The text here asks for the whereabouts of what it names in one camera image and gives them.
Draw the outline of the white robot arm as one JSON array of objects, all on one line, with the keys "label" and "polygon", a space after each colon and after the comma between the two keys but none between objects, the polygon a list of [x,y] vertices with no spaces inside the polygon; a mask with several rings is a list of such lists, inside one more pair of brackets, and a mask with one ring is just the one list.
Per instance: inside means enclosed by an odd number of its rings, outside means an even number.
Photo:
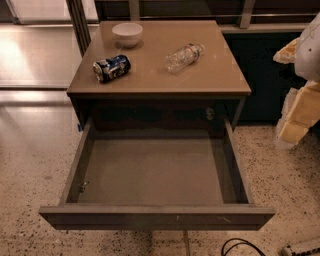
[{"label": "white robot arm", "polygon": [[300,89],[289,90],[276,126],[275,142],[289,149],[320,120],[320,13],[298,38],[277,51],[273,60],[293,63],[295,74],[306,80]]}]

